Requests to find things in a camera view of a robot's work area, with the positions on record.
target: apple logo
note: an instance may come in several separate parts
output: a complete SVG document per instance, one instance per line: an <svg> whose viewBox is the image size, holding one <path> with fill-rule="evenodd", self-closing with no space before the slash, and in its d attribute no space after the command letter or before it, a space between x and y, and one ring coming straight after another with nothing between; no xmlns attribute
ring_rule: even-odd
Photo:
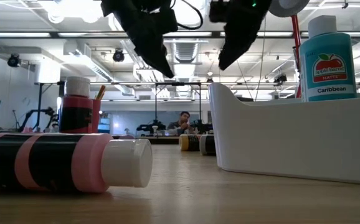
<svg viewBox="0 0 360 224"><path fill-rule="evenodd" d="M338 58L334 58L334 54L330 57L326 54L319 54L321 61L317 63L316 70L322 70L326 68L341 68L343 67L342 61Z"/></svg>

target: wooden table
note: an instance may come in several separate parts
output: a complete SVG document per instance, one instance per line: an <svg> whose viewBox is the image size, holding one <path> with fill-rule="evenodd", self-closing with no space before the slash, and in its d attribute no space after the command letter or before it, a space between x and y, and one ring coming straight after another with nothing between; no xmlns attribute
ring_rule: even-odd
<svg viewBox="0 0 360 224"><path fill-rule="evenodd" d="M0 223L360 223L360 185L226 172L215 157L153 147L145 189L0 193Z"/></svg>

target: man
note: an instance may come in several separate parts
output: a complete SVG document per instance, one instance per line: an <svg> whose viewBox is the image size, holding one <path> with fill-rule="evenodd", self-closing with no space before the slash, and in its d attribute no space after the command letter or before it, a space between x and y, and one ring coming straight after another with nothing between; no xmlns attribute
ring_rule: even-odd
<svg viewBox="0 0 360 224"><path fill-rule="evenodd" d="M184 134L184 132L188 129L192 132L192 127L188 125L188 119L190 118L190 113L187 111L183 111L180 113L180 117L178 121L172 122L168 126L168 130L176 130L173 134Z"/></svg>

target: white bottle cap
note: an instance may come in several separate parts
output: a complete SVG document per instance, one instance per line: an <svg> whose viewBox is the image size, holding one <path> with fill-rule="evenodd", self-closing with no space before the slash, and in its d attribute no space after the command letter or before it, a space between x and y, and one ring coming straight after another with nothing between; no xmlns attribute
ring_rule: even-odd
<svg viewBox="0 0 360 224"><path fill-rule="evenodd" d="M147 139L112 140L105 146L101 173L109 186L146 187L153 155Z"/></svg>
<svg viewBox="0 0 360 224"><path fill-rule="evenodd" d="M336 33L336 17L318 16L309 22L308 30L309 38L321 34Z"/></svg>
<svg viewBox="0 0 360 224"><path fill-rule="evenodd" d="M68 77L65 81L65 95L85 96L90 93L90 80L84 77Z"/></svg>

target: ceiling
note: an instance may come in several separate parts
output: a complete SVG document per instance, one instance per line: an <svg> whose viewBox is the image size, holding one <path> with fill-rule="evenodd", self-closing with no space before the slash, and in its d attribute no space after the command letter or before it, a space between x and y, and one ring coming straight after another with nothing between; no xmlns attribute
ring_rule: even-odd
<svg viewBox="0 0 360 224"><path fill-rule="evenodd" d="M350 6L360 6L360 0L349 0ZM22 1L8 0L0 1L0 31L23 31L23 32L79 32L79 31L112 31L113 26L109 23L109 18L100 17L100 2L94 1L88 9L79 8L74 5L73 11L82 12L90 10L96 12L100 17L94 23L87 23L82 18L66 17L61 23L54 24L49 21L46 8L54 4L52 1ZM315 6L340 6L344 1L341 0L311 0L309 7ZM182 13L191 15L193 11L182 8ZM337 18L339 31L360 31L360 7L348 7L347 9L315 9L303 10L298 14L300 30L306 31L308 22L320 15L334 15ZM197 31L222 31L223 24L213 24L209 21L205 13L204 25ZM261 31L281 31L291 32L292 23L290 18L279 18L268 13L265 23L262 23ZM244 79L248 82L272 82L274 77L280 73L287 75L288 82L297 82L295 78L294 58L292 47L295 42L292 37L287 39L274 39L266 37L257 39L250 50L238 59L238 63L233 63L225 71L218 68L218 52L222 47L223 39L204 39L198 48L198 60L194 75L189 81L206 81L208 72L212 72L215 82L242 82ZM125 54L124 62L114 62L112 59L116 48L122 48L120 39L76 39L78 46L88 45L92 50L92 59L100 63L105 70L109 71L115 80L123 82L138 82L133 76L134 62L128 54ZM67 40L65 39L0 39L0 48L15 47L40 47L53 55L57 61L64 63L62 76L82 75L96 80L96 74L84 65L74 65L67 63L67 55L64 54L63 47ZM173 62L171 43L165 43L168 49L168 60ZM354 63L357 73L356 80L360 82L360 43L354 39Z"/></svg>

